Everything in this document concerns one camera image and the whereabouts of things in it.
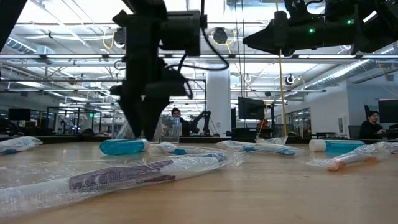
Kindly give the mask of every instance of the white column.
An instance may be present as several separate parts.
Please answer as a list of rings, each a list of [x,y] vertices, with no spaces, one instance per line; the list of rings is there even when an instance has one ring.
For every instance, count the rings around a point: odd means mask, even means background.
[[[223,65],[212,65],[220,68]],[[209,71],[206,78],[207,110],[211,111],[209,123],[210,133],[218,133],[220,137],[226,137],[225,132],[231,131],[231,84],[230,72]]]

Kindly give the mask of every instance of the computer screen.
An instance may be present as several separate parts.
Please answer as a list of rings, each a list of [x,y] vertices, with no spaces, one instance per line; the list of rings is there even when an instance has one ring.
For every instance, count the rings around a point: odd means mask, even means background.
[[[398,123],[398,100],[379,100],[380,123]]]
[[[250,98],[238,97],[239,119],[256,119],[263,120],[264,102]]]
[[[30,121],[30,109],[8,109],[8,120]]]

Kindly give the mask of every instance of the white bottle cap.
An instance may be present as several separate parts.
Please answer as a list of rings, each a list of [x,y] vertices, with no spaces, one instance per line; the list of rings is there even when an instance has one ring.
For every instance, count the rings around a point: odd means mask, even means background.
[[[313,152],[325,152],[326,150],[326,143],[324,140],[311,140],[310,141],[310,150]]]
[[[144,143],[144,150],[143,151],[148,150],[150,148],[150,142],[147,141],[146,139],[141,139],[141,140]]]

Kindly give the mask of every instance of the blue bottle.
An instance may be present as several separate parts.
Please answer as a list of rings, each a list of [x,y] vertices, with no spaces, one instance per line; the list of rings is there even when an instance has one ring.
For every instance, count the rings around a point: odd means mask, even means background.
[[[362,141],[314,139],[310,141],[310,150],[313,152],[344,154],[363,145],[365,143]]]
[[[146,139],[105,140],[99,148],[107,155],[135,154],[148,150],[150,142]]]

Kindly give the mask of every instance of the table surface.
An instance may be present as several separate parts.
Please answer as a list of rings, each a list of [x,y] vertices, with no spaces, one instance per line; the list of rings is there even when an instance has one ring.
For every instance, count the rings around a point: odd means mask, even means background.
[[[0,156],[1,166],[104,159],[99,143],[39,146]],[[397,223],[398,156],[341,172],[250,153],[236,167],[191,179],[126,189],[3,223]]]

